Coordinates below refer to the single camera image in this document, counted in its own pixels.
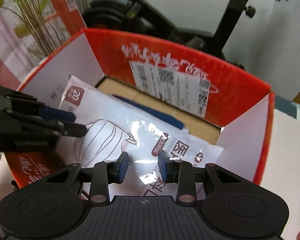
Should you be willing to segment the white face mask package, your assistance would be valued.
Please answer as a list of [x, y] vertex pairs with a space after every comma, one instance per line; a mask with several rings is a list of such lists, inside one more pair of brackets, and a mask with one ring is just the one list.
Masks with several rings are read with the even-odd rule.
[[175, 196], [177, 186], [164, 183], [159, 172], [160, 151], [172, 160], [204, 167], [216, 162], [223, 150], [76, 77], [68, 81], [59, 107], [74, 113], [76, 121], [87, 127], [81, 138], [61, 138], [57, 153], [65, 164], [88, 168], [128, 153], [124, 182], [110, 185], [111, 196]]

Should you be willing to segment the black exercise bike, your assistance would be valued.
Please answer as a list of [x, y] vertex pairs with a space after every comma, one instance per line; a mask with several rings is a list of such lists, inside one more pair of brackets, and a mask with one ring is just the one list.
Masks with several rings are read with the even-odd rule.
[[256, 8], [248, 1], [229, 0], [214, 33], [180, 29], [144, 0], [92, 0], [82, 17], [88, 28], [121, 30], [162, 38], [223, 60], [223, 48], [240, 16], [255, 16]]

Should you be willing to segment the pink floral wall hanging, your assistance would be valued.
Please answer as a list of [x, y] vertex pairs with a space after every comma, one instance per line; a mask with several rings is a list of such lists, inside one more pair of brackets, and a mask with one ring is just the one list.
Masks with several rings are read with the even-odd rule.
[[84, 27], [75, 0], [0, 0], [0, 85], [16, 89]]

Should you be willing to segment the red strawberry cardboard box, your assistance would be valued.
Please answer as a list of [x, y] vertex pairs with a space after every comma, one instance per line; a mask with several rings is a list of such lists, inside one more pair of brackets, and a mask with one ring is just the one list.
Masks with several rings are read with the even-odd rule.
[[57, 107], [74, 75], [95, 86], [115, 80], [115, 93], [149, 94], [198, 117], [190, 127], [221, 128], [219, 165], [259, 184], [267, 161], [275, 95], [270, 85], [240, 68], [200, 51], [145, 35], [84, 29], [49, 56], [20, 84], [19, 91]]

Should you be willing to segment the blue flat item in box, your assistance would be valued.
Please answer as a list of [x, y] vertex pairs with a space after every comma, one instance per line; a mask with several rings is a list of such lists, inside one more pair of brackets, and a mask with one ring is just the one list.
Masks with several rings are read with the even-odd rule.
[[141, 104], [139, 104], [137, 102], [134, 102], [132, 100], [129, 100], [129, 99], [124, 98], [124, 97], [119, 96], [119, 95], [113, 94], [113, 97], [115, 97], [115, 98], [117, 98], [117, 99], [119, 99], [119, 100], [121, 100], [121, 101], [123, 101], [125, 103], [128, 103], [129, 105], [132, 105], [132, 106], [134, 106], [134, 107], [136, 107], [136, 108], [138, 108], [140, 110], [143, 110], [143, 111], [151, 114], [152, 116], [154, 116], [154, 117], [156, 117], [156, 118], [158, 118], [158, 119], [160, 119], [160, 120], [162, 120], [162, 121], [164, 121], [164, 122], [166, 122], [166, 123], [168, 123], [168, 124], [170, 124], [170, 125], [178, 128], [180, 130], [184, 129], [184, 127], [185, 127], [184, 123], [182, 123], [181, 121], [179, 121], [178, 119], [176, 119], [175, 117], [173, 117], [173, 116], [171, 116], [169, 114], [166, 114], [166, 113], [163, 113], [161, 111], [152, 109], [150, 107], [141, 105]]

